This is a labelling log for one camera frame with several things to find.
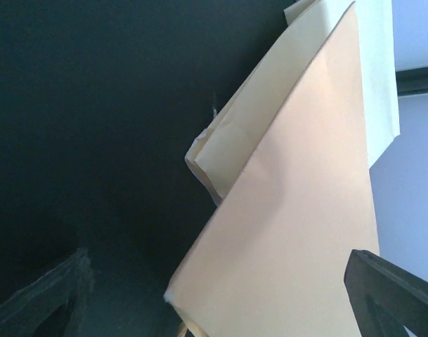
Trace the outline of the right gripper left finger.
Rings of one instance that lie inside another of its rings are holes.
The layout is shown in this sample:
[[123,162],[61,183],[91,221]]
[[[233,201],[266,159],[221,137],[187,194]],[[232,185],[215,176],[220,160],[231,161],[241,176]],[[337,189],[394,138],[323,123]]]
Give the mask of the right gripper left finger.
[[0,336],[78,336],[93,281],[79,248],[0,304]]

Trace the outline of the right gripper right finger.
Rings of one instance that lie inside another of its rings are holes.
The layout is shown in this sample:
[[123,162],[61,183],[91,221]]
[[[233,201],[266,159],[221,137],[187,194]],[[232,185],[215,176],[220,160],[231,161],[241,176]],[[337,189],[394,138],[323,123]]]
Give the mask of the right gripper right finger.
[[354,249],[344,284],[362,336],[428,336],[428,282]]

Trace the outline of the orange paper bag white handles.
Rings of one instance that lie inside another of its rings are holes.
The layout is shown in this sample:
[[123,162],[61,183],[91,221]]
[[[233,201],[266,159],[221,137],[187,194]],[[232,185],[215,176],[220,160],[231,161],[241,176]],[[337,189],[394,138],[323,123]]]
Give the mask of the orange paper bag white handles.
[[351,4],[164,297],[194,336],[358,336],[344,273],[378,248]]

